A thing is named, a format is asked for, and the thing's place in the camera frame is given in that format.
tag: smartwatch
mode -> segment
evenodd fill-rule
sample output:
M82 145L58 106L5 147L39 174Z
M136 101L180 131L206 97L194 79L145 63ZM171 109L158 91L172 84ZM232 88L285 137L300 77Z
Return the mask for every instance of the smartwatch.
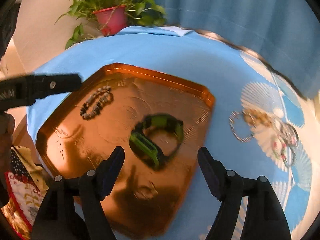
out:
M148 128L173 133L178 141L175 149L168 155L164 155L161 148L143 133L143 130ZM154 170L159 170L174 157L183 142L183 138L183 121L169 114L147 115L131 131L129 146L133 153L146 165Z

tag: curtain fold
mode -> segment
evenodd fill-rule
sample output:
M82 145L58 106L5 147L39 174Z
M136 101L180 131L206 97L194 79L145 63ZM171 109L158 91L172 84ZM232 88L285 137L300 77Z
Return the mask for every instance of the curtain fold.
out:
M320 23L305 0L156 0L168 24L215 32L264 57L301 93L320 89Z

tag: pink flower pot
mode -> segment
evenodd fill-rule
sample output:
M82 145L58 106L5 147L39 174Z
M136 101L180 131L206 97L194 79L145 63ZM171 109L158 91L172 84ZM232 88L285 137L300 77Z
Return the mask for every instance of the pink flower pot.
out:
M125 5L94 11L93 14L103 26L101 29L103 36L114 35L128 26Z

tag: orange tray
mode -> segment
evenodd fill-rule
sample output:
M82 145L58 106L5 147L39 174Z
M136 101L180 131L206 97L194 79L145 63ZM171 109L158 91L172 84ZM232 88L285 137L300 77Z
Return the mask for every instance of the orange tray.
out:
M88 95L110 85L114 101L101 114L83 120ZM199 84L131 65L102 67L80 91L71 93L38 132L36 148L54 176L81 176L107 159L120 145L124 166L110 196L101 203L111 226L133 238L163 234L183 202L205 140L215 98ZM185 139L161 171L138 159L128 143L130 132L147 114L168 113L184 122ZM176 146L165 132L152 135L164 154Z

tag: flower pot rim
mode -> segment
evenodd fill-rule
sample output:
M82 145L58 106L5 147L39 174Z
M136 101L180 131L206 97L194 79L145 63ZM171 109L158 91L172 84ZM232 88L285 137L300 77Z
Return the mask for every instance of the flower pot rim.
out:
M97 13L100 13L100 12L104 12L104 11L108 11L108 10L113 10L113 9L115 9L115 8L122 8L122 7L125 7L125 4L118 5L118 6L114 6L114 7L110 7L110 8L106 8L106 9L97 10L97 11L94 11L94 12L92 12L92 13L93 13L93 14L97 14Z

